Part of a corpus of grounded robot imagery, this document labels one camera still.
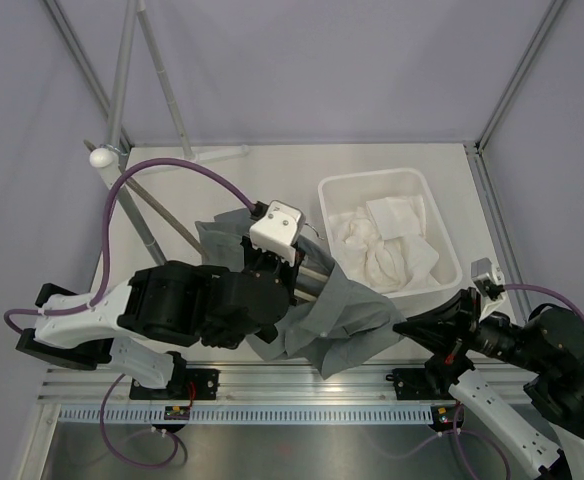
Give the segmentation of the beige clothes hanger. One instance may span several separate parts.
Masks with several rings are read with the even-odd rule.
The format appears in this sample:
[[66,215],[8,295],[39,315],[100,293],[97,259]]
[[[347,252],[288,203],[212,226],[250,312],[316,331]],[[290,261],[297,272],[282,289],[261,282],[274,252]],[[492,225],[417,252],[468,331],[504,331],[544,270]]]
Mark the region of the beige clothes hanger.
[[309,303],[327,305],[332,300],[331,277],[335,261],[315,240],[300,234],[298,249],[304,254],[300,261],[296,284],[293,287],[292,306]]

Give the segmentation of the grey-green shirt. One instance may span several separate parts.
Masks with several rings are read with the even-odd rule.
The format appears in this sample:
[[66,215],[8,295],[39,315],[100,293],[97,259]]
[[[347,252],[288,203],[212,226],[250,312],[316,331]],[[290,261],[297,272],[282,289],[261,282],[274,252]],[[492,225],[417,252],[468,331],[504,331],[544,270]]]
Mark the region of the grey-green shirt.
[[394,326],[405,316],[391,300],[348,279],[336,260],[308,238],[300,236],[296,245],[304,253],[302,265],[326,277],[297,277],[295,288],[315,299],[289,307],[274,325],[271,342],[215,329],[201,335],[202,345],[234,350],[246,342],[264,361],[304,358],[327,379],[402,340]]

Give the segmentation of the white shirt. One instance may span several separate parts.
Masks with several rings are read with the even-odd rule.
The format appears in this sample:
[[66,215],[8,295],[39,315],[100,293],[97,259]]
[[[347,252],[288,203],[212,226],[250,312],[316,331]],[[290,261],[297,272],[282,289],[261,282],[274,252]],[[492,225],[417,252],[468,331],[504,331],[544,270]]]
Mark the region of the white shirt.
[[384,197],[330,217],[332,256],[346,276],[379,293],[438,287],[440,254],[427,240],[421,195]]

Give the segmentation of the white plastic basket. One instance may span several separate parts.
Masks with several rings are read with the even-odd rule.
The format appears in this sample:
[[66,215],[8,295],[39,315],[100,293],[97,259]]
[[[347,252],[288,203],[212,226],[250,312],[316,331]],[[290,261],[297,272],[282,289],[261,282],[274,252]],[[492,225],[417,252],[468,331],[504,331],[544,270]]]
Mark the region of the white plastic basket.
[[438,304],[461,285],[457,254],[421,172],[328,177],[318,193],[330,253],[349,279],[403,309]]

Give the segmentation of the grey clothes hanger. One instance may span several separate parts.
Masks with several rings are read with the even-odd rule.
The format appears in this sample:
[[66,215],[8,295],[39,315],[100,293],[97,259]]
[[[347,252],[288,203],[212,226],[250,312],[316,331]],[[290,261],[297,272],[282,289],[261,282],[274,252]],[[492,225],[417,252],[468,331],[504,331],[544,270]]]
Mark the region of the grey clothes hanger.
[[[106,187],[110,189],[122,174],[122,170],[119,166],[120,152],[110,145],[97,147],[89,140],[84,140],[83,144],[89,151],[90,165],[96,169]],[[128,178],[125,185],[119,190],[118,203],[123,208],[124,213],[130,220],[143,245],[150,254],[150,257],[157,265],[165,263],[166,257],[158,245],[155,236],[150,231],[148,224],[143,219],[131,193],[134,193],[156,214],[158,214],[162,220],[164,220],[200,255],[202,260],[207,259],[207,255],[201,243],[195,238],[193,233],[136,180]]]

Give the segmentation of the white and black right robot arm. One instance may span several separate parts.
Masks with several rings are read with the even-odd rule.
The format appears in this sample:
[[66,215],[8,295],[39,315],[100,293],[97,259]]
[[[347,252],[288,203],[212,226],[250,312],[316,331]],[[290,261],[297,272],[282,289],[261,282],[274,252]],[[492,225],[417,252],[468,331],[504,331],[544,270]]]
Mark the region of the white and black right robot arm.
[[[393,329],[431,352],[425,385],[469,409],[525,468],[531,479],[584,479],[584,320],[545,303],[523,325],[498,310],[505,290],[459,291],[443,305]],[[553,429],[550,440],[504,400],[469,352],[533,373],[523,391]]]

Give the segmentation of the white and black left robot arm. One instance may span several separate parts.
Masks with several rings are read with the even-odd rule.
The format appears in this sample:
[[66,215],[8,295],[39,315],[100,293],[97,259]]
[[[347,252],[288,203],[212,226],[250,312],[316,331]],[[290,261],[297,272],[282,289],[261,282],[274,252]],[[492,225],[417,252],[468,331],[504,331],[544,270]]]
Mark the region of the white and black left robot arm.
[[104,366],[130,377],[132,400],[216,397],[218,373],[191,369],[177,352],[201,344],[234,350],[254,335],[271,343],[288,310],[305,253],[286,261],[241,240],[243,268],[169,261],[137,271],[98,302],[46,284],[40,319],[19,336],[17,351],[72,370]]

